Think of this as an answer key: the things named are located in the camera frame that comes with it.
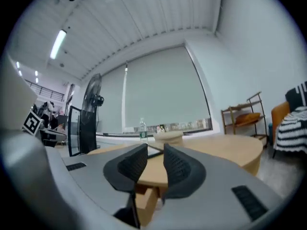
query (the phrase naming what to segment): blue object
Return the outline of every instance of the blue object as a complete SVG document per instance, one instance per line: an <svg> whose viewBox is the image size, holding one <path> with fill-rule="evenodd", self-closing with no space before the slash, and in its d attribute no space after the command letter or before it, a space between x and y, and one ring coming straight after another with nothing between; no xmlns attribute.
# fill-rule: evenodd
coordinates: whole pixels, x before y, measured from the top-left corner
<svg viewBox="0 0 307 230"><path fill-rule="evenodd" d="M273 145L273 124L269 123L269 142L270 145Z"/></svg>

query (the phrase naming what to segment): plastic bottle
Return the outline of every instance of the plastic bottle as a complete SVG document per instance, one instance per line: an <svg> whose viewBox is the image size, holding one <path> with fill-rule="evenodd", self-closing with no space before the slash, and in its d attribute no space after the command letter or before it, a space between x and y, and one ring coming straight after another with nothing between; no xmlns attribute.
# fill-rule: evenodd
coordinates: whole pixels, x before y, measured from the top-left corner
<svg viewBox="0 0 307 230"><path fill-rule="evenodd" d="M144 122L144 118L140 121L140 140L142 143L148 143L147 126Z"/></svg>

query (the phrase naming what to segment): tube light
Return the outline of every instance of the tube light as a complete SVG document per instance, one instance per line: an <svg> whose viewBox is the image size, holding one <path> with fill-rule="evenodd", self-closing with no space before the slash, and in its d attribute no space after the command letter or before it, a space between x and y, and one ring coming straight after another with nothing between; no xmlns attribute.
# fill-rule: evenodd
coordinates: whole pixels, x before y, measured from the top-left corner
<svg viewBox="0 0 307 230"><path fill-rule="evenodd" d="M63 31L63 30L60 30L60 32L59 32L59 34L58 34L58 36L56 38L56 41L54 42L52 50L51 50L51 54L50 54L50 58L51 59L55 59L56 58L57 53L59 51L59 48L61 47L61 44L62 44L65 36L66 36L66 32Z"/></svg>

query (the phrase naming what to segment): orange pillow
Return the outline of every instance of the orange pillow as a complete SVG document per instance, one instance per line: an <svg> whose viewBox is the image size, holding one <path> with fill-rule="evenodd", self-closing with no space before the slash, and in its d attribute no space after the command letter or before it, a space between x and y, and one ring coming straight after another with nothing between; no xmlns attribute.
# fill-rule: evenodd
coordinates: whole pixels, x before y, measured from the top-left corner
<svg viewBox="0 0 307 230"><path fill-rule="evenodd" d="M258 120L259 117L260 117L260 113L241 114L238 117L236 117L236 124L252 123Z"/></svg>

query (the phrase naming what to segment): green label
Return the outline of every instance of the green label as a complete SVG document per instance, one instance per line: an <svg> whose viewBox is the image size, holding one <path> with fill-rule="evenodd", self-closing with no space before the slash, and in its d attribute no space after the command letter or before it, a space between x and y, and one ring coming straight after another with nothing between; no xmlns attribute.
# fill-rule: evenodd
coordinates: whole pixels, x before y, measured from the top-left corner
<svg viewBox="0 0 307 230"><path fill-rule="evenodd" d="M147 138L147 131L140 132L140 139Z"/></svg>

